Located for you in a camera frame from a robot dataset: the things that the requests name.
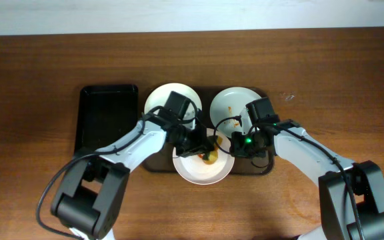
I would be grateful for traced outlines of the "pink plate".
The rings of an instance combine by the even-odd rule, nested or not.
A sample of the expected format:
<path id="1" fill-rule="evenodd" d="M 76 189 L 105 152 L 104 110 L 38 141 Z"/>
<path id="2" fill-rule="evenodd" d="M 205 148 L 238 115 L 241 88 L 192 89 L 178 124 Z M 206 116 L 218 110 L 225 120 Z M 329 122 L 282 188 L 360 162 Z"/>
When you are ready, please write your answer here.
<path id="1" fill-rule="evenodd" d="M 198 184 L 210 185 L 225 178 L 232 170 L 235 158 L 219 150 L 219 158 L 212 165 L 205 164 L 198 155 L 178 157 L 175 148 L 172 152 L 175 170 L 185 180 Z"/>

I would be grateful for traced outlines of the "yellow green scrub sponge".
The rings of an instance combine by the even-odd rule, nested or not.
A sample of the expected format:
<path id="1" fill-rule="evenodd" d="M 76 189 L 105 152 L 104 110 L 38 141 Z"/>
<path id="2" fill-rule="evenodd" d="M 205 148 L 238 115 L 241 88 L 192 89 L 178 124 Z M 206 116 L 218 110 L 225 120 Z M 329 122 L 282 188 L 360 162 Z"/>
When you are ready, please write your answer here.
<path id="1" fill-rule="evenodd" d="M 223 142 L 222 138 L 218 135 L 209 136 L 207 138 L 209 142 L 213 145 L 214 150 L 202 154 L 198 154 L 198 157 L 207 165 L 212 165 L 219 158 L 219 146 Z"/>

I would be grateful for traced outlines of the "white plate with ketchup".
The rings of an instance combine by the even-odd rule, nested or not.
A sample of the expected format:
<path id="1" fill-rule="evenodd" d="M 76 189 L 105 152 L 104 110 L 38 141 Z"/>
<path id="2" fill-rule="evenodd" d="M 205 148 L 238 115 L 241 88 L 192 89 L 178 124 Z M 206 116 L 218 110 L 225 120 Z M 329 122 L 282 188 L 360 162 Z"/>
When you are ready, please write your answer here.
<path id="1" fill-rule="evenodd" d="M 221 120 L 217 130 L 226 137 L 231 138 L 232 132 L 240 132 L 245 135 L 251 128 L 251 120 L 246 110 L 246 104 L 260 99 L 261 96 L 244 87 L 230 87 L 218 93 L 211 102 L 210 118 L 214 126 Z"/>

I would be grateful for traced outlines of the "cream plate with ketchup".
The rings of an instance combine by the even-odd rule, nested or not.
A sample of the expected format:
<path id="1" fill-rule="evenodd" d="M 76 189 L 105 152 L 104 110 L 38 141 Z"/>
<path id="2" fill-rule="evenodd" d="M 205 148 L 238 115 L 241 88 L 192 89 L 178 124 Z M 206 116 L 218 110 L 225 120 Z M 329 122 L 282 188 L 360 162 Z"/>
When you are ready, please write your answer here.
<path id="1" fill-rule="evenodd" d="M 168 83 L 156 88 L 150 93 L 145 102 L 144 114 L 148 113 L 152 108 L 156 106 L 164 106 L 164 104 L 168 100 L 170 92 L 172 91 L 186 96 L 187 98 L 192 100 L 192 102 L 194 102 L 198 110 L 202 110 L 201 99 L 195 90 L 182 83 Z M 190 104 L 183 119 L 190 120 L 194 118 L 195 114 L 196 111 L 193 108 L 192 104 Z M 184 126 L 186 126 L 186 128 L 190 130 L 193 130 L 195 128 L 195 124 L 196 120 L 193 120 L 188 124 L 184 124 Z"/>

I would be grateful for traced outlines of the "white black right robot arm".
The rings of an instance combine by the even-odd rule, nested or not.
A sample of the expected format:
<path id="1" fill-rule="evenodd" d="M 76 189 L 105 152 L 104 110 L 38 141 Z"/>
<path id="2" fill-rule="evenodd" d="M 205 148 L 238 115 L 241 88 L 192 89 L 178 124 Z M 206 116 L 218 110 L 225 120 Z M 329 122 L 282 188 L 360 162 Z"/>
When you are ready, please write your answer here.
<path id="1" fill-rule="evenodd" d="M 231 135 L 235 157 L 256 157 L 267 149 L 319 189 L 321 224 L 299 239 L 384 239 L 384 176 L 376 163 L 336 154 L 294 121 L 260 122 Z"/>

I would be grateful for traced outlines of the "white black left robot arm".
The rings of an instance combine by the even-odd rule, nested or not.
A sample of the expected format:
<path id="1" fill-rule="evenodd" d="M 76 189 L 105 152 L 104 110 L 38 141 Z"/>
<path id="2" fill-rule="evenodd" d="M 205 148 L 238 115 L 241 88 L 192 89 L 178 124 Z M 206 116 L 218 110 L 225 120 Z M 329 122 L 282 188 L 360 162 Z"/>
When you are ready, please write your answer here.
<path id="1" fill-rule="evenodd" d="M 74 239 L 112 239 L 130 174 L 166 143 L 179 157 L 214 150 L 215 138 L 203 125 L 189 129 L 179 121 L 142 118 L 128 134 L 94 152 L 77 154 L 59 175 L 51 214 Z"/>

